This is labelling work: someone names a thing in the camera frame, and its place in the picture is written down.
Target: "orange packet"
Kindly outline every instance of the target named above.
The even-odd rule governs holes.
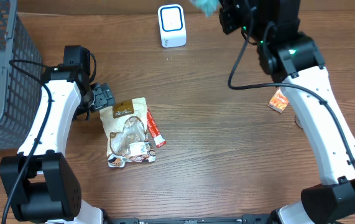
[[[278,88],[278,90],[275,92],[274,96],[272,96],[269,102],[269,107],[278,111],[279,113],[282,113],[284,109],[288,106],[288,104],[288,98],[284,96],[284,94],[282,94],[281,88]]]
[[[166,140],[162,137],[162,135],[160,135],[157,123],[155,123],[154,117],[152,116],[149,108],[147,108],[147,127],[157,147],[161,147],[166,144]]]

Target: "product label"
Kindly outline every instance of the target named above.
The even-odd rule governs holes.
[[[131,156],[139,156],[147,154],[147,146],[145,146],[144,142],[134,142],[130,143],[130,155]]]
[[[132,100],[126,100],[126,101],[123,101],[122,103],[118,103],[113,106],[113,117],[114,118],[119,118],[119,117],[133,114],[133,113],[134,113],[134,108],[133,108],[133,101]]]

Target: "red snack stick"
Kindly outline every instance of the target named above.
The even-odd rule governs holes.
[[[150,131],[151,136],[153,137],[157,147],[161,147],[164,144],[166,144],[166,140],[162,137],[162,135],[160,135],[160,131],[158,129],[158,126],[155,123],[154,118],[152,117],[150,109],[148,109],[148,108],[147,108],[147,127],[148,127],[148,130]]]

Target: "teal cloth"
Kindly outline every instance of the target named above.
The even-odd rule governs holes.
[[[220,5],[219,0],[190,0],[190,2],[201,9],[206,17],[210,17]]]

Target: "white device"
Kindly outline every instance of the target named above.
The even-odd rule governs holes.
[[[170,4],[158,9],[160,41],[163,47],[181,47],[187,42],[184,11],[181,5]]]

